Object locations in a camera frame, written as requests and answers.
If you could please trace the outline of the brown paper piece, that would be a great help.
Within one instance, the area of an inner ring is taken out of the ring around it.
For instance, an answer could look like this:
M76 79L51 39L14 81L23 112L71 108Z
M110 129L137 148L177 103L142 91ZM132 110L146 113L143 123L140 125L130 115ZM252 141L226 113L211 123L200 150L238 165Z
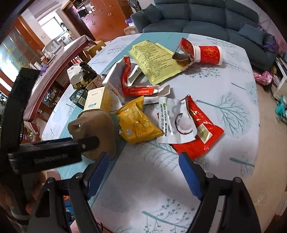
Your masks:
M88 159L96 160L101 152L106 152L111 159L115 156L114 123L105 111L101 109L83 111L77 119L68 124L68 131L75 140L92 136L98 137L98 148L83 153Z

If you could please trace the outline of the red foil snack wrapper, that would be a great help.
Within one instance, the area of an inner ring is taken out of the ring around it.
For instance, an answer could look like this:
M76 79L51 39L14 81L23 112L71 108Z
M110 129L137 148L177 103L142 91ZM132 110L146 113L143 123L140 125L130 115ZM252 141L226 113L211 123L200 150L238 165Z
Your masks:
M205 155L210 148L222 137L224 130L215 125L204 112L195 104L192 97L185 97L187 110L197 128L195 140L183 144L172 144L173 149L181 154L186 152L192 160Z

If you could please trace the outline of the red torn carton box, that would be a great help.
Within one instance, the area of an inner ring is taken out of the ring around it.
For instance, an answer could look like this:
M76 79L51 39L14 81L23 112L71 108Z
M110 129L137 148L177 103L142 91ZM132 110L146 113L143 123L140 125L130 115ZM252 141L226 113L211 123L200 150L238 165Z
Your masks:
M195 51L193 44L186 38L181 38L178 47L175 49L172 59L175 60L185 71L195 62Z

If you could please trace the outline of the dark green box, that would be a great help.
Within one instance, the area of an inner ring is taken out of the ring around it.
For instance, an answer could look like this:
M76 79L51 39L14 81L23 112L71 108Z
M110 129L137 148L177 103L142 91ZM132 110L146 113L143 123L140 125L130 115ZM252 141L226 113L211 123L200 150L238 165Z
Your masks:
M84 109L86 99L88 95L88 90L86 88L80 88L74 91L74 93L69 97L70 101L76 106Z

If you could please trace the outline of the yellow white small box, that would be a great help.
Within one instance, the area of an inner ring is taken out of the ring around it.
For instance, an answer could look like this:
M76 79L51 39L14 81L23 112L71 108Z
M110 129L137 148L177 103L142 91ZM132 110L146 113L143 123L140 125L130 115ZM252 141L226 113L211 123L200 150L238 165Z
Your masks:
M88 91L84 111L101 109L110 113L112 105L112 95L106 87L99 87Z

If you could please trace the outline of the tissue box with black item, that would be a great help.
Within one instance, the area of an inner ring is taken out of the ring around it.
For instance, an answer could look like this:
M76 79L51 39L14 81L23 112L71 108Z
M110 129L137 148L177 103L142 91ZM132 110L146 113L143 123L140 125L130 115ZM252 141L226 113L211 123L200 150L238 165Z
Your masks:
M95 89L102 87L103 80L86 62L74 64L67 70L73 89Z

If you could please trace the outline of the yellow snack packet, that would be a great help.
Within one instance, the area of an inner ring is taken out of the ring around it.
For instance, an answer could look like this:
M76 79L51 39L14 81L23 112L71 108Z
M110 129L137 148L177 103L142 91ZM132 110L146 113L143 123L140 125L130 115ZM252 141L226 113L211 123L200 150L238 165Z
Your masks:
M133 99L117 112L120 136L130 144L149 141L163 135L143 112L144 96Z

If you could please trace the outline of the teal toy on floor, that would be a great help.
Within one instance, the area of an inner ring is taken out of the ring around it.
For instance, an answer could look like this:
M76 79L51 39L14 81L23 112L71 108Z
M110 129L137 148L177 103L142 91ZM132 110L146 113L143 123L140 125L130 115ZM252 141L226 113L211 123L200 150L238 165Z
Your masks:
M276 103L276 120L278 122L286 123L286 96L281 96L279 101Z

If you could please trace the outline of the torn red white carton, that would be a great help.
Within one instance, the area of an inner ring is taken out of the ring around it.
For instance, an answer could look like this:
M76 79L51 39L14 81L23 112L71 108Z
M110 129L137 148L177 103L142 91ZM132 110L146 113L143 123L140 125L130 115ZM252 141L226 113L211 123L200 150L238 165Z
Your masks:
M124 56L102 75L102 84L112 94L112 111L144 96L144 105L159 102L159 97L170 94L170 85L151 85L135 60Z

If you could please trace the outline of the white coconut snack wrapper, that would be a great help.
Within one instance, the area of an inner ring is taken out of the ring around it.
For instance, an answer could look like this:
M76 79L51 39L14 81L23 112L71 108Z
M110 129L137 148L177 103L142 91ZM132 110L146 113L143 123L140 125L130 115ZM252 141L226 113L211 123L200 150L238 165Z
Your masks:
M195 140L197 128L187 110L185 99L159 98L160 144L183 144Z

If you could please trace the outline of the pink patterned bag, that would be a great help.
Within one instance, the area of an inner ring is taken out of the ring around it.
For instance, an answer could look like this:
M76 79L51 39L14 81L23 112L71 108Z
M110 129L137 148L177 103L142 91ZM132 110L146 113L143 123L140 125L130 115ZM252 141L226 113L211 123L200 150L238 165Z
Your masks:
M255 80L263 86L271 84L273 80L273 75L269 71L265 71L263 74L253 72L253 75Z

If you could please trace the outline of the patterned teal white tablecloth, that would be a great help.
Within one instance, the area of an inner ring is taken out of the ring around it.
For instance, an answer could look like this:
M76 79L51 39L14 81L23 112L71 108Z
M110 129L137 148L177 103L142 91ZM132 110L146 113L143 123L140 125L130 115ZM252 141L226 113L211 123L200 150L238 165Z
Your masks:
M162 137L130 144L117 138L117 154L95 197L92 212L112 232L187 232L199 200L178 164L179 139L197 133L194 119L180 106L186 96L223 130L219 140L195 162L220 179L248 180L254 171L259 141L258 95L246 51L233 42L176 32L154 32L114 39L90 61L99 74L148 40L174 51L180 39L197 46L219 46L220 66L193 64L161 85L171 93L144 106Z

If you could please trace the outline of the white low shelf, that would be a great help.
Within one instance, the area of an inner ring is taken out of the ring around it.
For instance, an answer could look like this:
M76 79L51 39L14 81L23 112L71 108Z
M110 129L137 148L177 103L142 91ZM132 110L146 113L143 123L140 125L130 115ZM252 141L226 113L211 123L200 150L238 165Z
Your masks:
M286 97L286 62L281 57L277 57L274 67L276 73L273 75L271 90L273 96L280 99L282 96Z

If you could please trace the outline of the wooden cabinet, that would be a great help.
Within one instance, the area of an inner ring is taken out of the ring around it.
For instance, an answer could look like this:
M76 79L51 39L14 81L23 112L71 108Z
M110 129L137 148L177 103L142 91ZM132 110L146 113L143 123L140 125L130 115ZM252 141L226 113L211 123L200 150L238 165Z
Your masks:
M128 1L65 1L64 15L77 33L93 40L111 41L125 35L126 20L133 14Z

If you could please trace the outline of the yellow printed foil bag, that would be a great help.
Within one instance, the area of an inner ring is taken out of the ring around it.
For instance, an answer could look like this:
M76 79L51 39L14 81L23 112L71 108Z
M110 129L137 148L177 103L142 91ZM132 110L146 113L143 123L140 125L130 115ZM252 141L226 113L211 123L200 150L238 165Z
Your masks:
M160 44L144 40L132 46L129 54L148 81L157 85L182 71L182 66Z

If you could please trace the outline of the cardboard box on floor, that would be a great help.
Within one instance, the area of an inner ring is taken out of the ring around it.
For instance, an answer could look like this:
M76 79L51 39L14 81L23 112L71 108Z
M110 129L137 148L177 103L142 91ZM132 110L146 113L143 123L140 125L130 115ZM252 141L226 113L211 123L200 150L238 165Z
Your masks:
M137 34L138 31L135 26L128 26L124 29L125 35Z

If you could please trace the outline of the red paper cup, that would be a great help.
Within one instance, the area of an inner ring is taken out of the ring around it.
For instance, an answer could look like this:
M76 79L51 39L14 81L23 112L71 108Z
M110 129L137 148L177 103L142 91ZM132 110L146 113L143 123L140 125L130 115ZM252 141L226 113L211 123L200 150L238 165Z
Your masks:
M220 46L194 46L195 63L220 66L223 63Z

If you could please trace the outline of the purple clothing on sofa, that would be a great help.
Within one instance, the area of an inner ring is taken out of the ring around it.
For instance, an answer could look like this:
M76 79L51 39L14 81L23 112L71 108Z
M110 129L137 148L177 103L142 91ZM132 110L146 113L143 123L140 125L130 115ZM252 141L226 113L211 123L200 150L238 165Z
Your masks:
M276 41L275 36L273 36L272 34L269 34L262 26L258 26L258 29L260 31L262 31L265 36L263 38L263 42L262 45L260 45L260 47L264 50L264 51L269 51L271 53L278 53L279 51L279 45Z

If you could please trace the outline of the dark teal sofa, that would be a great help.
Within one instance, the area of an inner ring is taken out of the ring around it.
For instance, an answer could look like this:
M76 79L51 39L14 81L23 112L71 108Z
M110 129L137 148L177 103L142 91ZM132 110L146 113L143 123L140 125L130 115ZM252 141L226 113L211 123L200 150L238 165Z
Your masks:
M278 53L264 51L259 14L237 1L154 1L131 15L139 33L183 32L230 42L245 49L252 65L263 71Z

